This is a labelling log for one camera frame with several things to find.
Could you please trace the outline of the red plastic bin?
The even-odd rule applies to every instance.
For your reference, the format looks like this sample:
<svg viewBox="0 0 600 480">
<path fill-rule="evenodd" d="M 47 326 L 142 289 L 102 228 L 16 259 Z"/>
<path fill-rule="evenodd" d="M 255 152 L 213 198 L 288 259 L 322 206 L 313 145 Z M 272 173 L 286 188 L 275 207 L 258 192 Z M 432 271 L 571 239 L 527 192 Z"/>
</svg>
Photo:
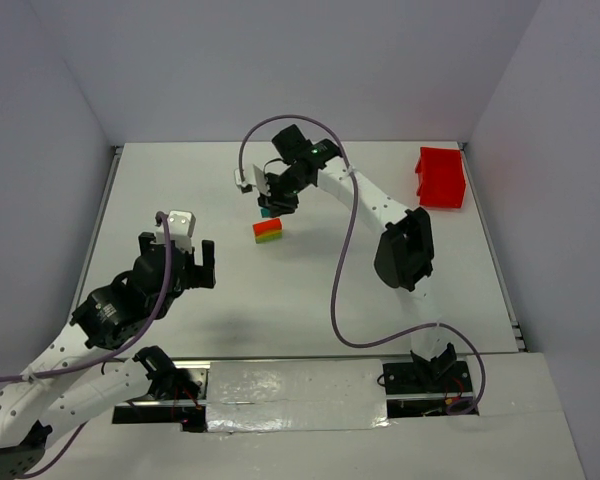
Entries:
<svg viewBox="0 0 600 480">
<path fill-rule="evenodd" d="M 466 179 L 458 149 L 421 147 L 415 167 L 416 195 L 422 207 L 460 209 L 464 203 Z"/>
</svg>

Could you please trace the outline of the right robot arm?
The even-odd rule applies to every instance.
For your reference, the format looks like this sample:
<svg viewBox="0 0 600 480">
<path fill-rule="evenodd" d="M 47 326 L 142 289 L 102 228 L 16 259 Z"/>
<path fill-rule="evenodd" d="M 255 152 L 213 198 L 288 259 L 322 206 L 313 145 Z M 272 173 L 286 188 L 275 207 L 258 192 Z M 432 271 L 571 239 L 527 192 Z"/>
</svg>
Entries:
<svg viewBox="0 0 600 480">
<path fill-rule="evenodd" d="M 280 131 L 272 144 L 287 169 L 281 174 L 262 174 L 266 186 L 260 190 L 258 203 L 264 215 L 278 218 L 294 213 L 299 205 L 298 194 L 308 186 L 331 194 L 350 210 L 330 296 L 330 320 L 336 338 L 350 348 L 370 349 L 427 329 L 434 333 L 449 329 L 428 303 L 429 285 L 424 282 L 433 272 L 434 259 L 431 220 L 427 211 L 421 207 L 408 209 L 356 172 L 335 133 L 328 139 L 312 143 L 293 124 Z M 347 340 L 336 317 L 341 274 L 357 220 L 379 235 L 373 263 L 376 274 L 399 294 L 407 316 L 423 321 L 367 343 Z"/>
</svg>

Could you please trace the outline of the orange arch wood block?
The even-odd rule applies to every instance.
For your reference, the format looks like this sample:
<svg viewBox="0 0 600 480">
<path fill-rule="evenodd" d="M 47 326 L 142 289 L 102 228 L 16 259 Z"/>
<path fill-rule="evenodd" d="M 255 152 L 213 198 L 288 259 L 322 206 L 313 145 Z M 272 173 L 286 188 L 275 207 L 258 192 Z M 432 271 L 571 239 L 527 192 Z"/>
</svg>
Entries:
<svg viewBox="0 0 600 480">
<path fill-rule="evenodd" d="M 261 236 L 273 231 L 281 231 L 283 226 L 279 218 L 271 218 L 252 225 L 255 236 Z"/>
</svg>

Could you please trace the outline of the yellow long wood block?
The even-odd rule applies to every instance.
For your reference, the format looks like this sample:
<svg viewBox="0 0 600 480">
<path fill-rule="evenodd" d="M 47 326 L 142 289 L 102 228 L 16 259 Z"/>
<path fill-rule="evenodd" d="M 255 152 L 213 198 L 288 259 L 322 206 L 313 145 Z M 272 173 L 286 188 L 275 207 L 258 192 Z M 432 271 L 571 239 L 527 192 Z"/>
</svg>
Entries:
<svg viewBox="0 0 600 480">
<path fill-rule="evenodd" d="M 283 233 L 282 230 L 267 230 L 267 231 L 262 231 L 259 234 L 255 235 L 255 239 L 256 238 L 267 238 L 273 234 L 277 234 L 277 233 Z"/>
</svg>

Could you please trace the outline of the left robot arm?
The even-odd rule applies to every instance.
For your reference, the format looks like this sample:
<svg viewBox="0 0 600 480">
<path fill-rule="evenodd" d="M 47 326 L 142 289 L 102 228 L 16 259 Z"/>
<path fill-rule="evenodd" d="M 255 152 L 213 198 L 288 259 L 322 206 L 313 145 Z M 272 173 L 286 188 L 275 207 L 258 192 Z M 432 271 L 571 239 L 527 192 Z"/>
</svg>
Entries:
<svg viewBox="0 0 600 480">
<path fill-rule="evenodd" d="M 131 269 L 93 290 L 22 373 L 0 378 L 0 479 L 29 479 L 45 451 L 103 411 L 149 396 L 197 401 L 199 383 L 158 346 L 116 358 L 190 289 L 215 286 L 215 244 L 144 232 Z"/>
</svg>

